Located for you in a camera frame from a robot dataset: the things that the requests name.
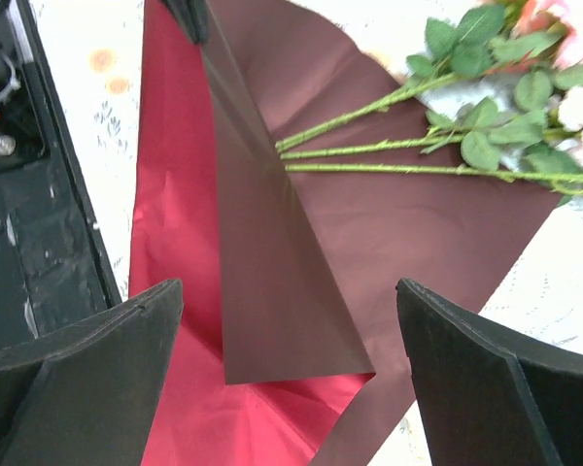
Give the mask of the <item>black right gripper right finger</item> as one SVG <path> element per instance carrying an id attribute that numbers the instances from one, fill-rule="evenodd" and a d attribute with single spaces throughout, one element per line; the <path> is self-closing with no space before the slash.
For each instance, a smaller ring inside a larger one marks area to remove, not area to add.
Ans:
<path id="1" fill-rule="evenodd" d="M 583 465 L 583 355 L 409 279 L 397 312 L 435 465 Z"/>

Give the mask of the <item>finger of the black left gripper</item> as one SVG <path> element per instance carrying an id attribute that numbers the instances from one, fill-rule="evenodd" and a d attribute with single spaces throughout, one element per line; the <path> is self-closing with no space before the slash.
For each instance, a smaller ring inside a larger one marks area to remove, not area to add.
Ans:
<path id="1" fill-rule="evenodd" d="M 163 0 L 162 3 L 195 45 L 209 39 L 207 5 L 205 0 Z"/>

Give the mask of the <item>peach rose stem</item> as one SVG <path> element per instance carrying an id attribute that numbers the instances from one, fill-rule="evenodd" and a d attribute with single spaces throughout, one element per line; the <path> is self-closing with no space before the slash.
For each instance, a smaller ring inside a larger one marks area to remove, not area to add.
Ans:
<path id="1" fill-rule="evenodd" d="M 516 160 L 514 169 L 481 168 L 461 163 L 454 167 L 389 164 L 379 162 L 327 162 L 324 152 L 315 156 L 289 153 L 281 156 L 286 170 L 294 173 L 363 173 L 441 175 L 495 179 L 505 183 L 536 183 L 562 196 L 561 204 L 583 199 L 583 164 L 565 150 L 536 145 Z"/>

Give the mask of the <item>pink rose stem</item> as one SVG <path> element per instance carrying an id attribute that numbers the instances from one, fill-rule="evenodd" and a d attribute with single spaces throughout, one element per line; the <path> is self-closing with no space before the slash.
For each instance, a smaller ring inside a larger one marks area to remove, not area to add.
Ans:
<path id="1" fill-rule="evenodd" d="M 552 55 L 565 31 L 544 14 L 538 28 L 524 33 L 518 22 L 527 11 L 524 1 L 484 1 L 453 23 L 429 17 L 424 40 L 427 51 L 406 57 L 411 72 L 399 89 L 357 110 L 337 116 L 276 143 L 283 153 L 353 120 L 385 112 L 396 103 L 452 83 L 470 81 L 493 72 L 522 70 Z"/>
<path id="2" fill-rule="evenodd" d="M 495 171 L 506 148 L 541 152 L 553 143 L 583 137 L 583 122 L 570 126 L 560 119 L 559 110 L 550 109 L 549 100 L 555 90 L 561 90 L 565 100 L 574 91 L 583 90 L 583 64 L 559 71 L 537 68 L 527 72 L 513 91 L 516 113 L 501 113 L 495 100 L 484 98 L 462 107 L 463 112 L 456 118 L 428 110 L 428 133 L 421 138 L 323 150 L 286 150 L 281 158 L 292 161 L 411 148 L 427 154 L 458 144 L 467 166 Z"/>

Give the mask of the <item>red wrapping paper sheet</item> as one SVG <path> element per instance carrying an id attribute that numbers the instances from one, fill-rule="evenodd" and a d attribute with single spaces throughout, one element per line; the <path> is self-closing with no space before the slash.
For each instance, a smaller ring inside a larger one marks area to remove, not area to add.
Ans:
<path id="1" fill-rule="evenodd" d="M 480 310 L 558 203 L 483 177 L 287 174 L 274 149 L 395 88 L 325 18 L 213 1 L 193 44 L 144 6 L 129 291 L 184 285 L 147 465 L 365 465 L 414 399 L 410 277 Z"/>

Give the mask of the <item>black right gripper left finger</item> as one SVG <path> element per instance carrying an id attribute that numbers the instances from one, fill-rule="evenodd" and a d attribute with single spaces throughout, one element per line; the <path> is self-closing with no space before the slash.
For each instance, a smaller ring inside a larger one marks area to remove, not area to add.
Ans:
<path id="1" fill-rule="evenodd" d="M 141 463 L 183 310 L 167 280 L 0 349 L 0 465 Z"/>

